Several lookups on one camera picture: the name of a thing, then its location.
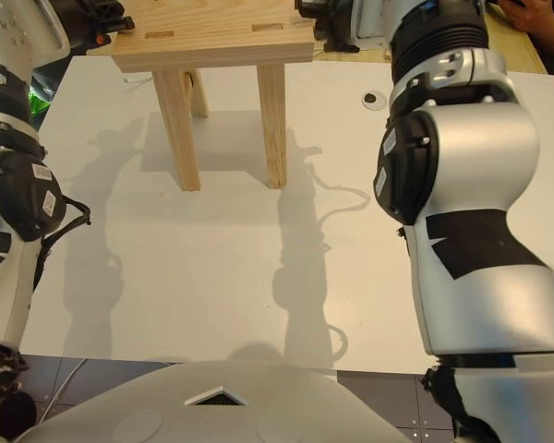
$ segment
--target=wooden tabletop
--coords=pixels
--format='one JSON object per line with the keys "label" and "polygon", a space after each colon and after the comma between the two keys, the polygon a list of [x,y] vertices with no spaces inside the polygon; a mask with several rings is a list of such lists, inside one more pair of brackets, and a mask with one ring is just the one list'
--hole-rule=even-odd
{"label": "wooden tabletop", "polygon": [[293,0],[124,0],[136,22],[112,56],[123,72],[309,62],[313,20]]}
{"label": "wooden tabletop", "polygon": [[[515,30],[495,6],[490,6],[487,12],[487,26],[490,47],[502,53],[507,62],[507,69],[516,72],[547,74],[542,60],[527,34]],[[338,62],[390,62],[390,57],[381,49],[361,51],[359,54],[325,54],[317,49],[314,58]]]}

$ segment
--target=white cable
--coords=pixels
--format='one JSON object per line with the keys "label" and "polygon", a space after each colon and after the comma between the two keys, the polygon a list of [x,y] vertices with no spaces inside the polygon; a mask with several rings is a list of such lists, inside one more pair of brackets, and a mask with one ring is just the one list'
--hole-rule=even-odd
{"label": "white cable", "polygon": [[37,423],[37,425],[40,425],[41,423],[43,423],[45,421],[45,419],[47,418],[47,414],[52,410],[52,408],[54,407],[54,405],[57,403],[57,401],[60,399],[60,397],[62,396],[62,394],[64,393],[64,391],[66,390],[67,388],[67,385],[70,384],[70,381],[72,381],[72,378],[74,377],[74,375],[76,375],[76,373],[78,372],[78,370],[82,367],[82,365],[84,365],[85,363],[87,362],[87,359],[84,358],[82,360],[80,360],[80,363],[78,363],[76,365],[76,367],[74,369],[72,369],[72,372],[69,373],[69,375],[66,377],[66,379],[64,380],[64,383],[62,383],[62,386],[59,387],[59,389],[57,390],[57,392],[54,394],[54,397],[52,398],[52,400],[47,404],[47,407],[45,408],[45,411],[43,411],[43,414],[41,416],[41,418],[39,419],[39,422]]}

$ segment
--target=wooden plank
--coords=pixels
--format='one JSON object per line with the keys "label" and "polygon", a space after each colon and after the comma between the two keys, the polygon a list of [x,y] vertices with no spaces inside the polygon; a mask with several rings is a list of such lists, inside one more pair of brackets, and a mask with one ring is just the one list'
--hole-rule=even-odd
{"label": "wooden plank", "polygon": [[515,30],[496,6],[489,6],[486,22],[490,47],[502,53],[507,69],[533,74],[548,73],[528,35]]}
{"label": "wooden plank", "polygon": [[152,78],[181,189],[199,191],[201,185],[189,112],[188,87],[185,84],[188,74],[181,69],[154,71]]}
{"label": "wooden plank", "polygon": [[287,183],[285,65],[257,66],[257,77],[269,187],[282,188]]}
{"label": "wooden plank", "polygon": [[312,20],[293,0],[125,0],[136,22],[112,56],[123,72],[309,62]]}
{"label": "wooden plank", "polygon": [[187,73],[193,92],[191,115],[198,118],[207,118],[210,115],[210,110],[208,109],[207,100],[205,99],[205,90],[203,89],[201,74],[198,69],[190,69]]}

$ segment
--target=white table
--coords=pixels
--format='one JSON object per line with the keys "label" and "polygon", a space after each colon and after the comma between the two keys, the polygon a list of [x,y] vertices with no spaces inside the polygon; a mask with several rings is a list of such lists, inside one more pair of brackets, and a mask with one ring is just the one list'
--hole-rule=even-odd
{"label": "white table", "polygon": [[[406,248],[371,190],[387,111],[361,104],[368,90],[388,94],[389,67],[287,67],[283,191],[260,182],[254,67],[202,75],[202,191],[186,193],[151,82],[124,83],[106,57],[72,61],[41,137],[93,225],[50,256],[21,351],[422,373],[434,359],[421,348]],[[513,78],[544,147],[510,225],[554,267],[554,78]]]}

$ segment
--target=cable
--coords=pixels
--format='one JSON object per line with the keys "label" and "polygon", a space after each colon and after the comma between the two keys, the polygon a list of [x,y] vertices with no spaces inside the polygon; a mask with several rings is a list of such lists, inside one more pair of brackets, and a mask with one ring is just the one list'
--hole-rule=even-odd
{"label": "cable", "polygon": [[64,235],[66,235],[73,229],[76,229],[79,226],[82,226],[83,224],[87,224],[90,226],[90,208],[86,206],[84,203],[80,203],[79,201],[73,200],[70,197],[67,197],[67,196],[62,196],[62,197],[66,205],[73,206],[74,208],[76,208],[81,212],[81,215],[77,216],[77,218],[72,220],[70,223],[68,223],[59,231],[56,231],[50,236],[44,237],[42,239],[41,250],[39,251],[39,256],[37,257],[37,267],[35,268],[35,279],[33,283],[33,289],[36,289],[37,285],[39,284],[39,280],[43,275],[45,260],[49,256],[49,253],[51,252],[51,249],[52,247],[54,247],[55,243]]}
{"label": "cable", "polygon": [[74,369],[72,369],[72,372],[69,373],[69,375],[64,380],[64,383],[62,383],[62,386],[59,387],[57,392],[54,394],[54,397],[47,404],[47,407],[45,408],[45,411],[43,411],[43,414],[42,414],[41,418],[39,419],[39,422],[37,422],[37,425],[40,425],[41,423],[43,423],[45,421],[45,418],[47,418],[47,414],[52,410],[54,405],[57,403],[57,401],[60,399],[60,397],[62,396],[62,394],[66,390],[67,385],[69,385],[70,381],[72,381],[72,378],[74,378],[74,375],[76,375],[78,370],[82,367],[82,365],[84,365],[87,362],[87,360],[88,359],[83,358],[82,360],[80,360],[80,363],[78,363],[76,365],[76,367]]}

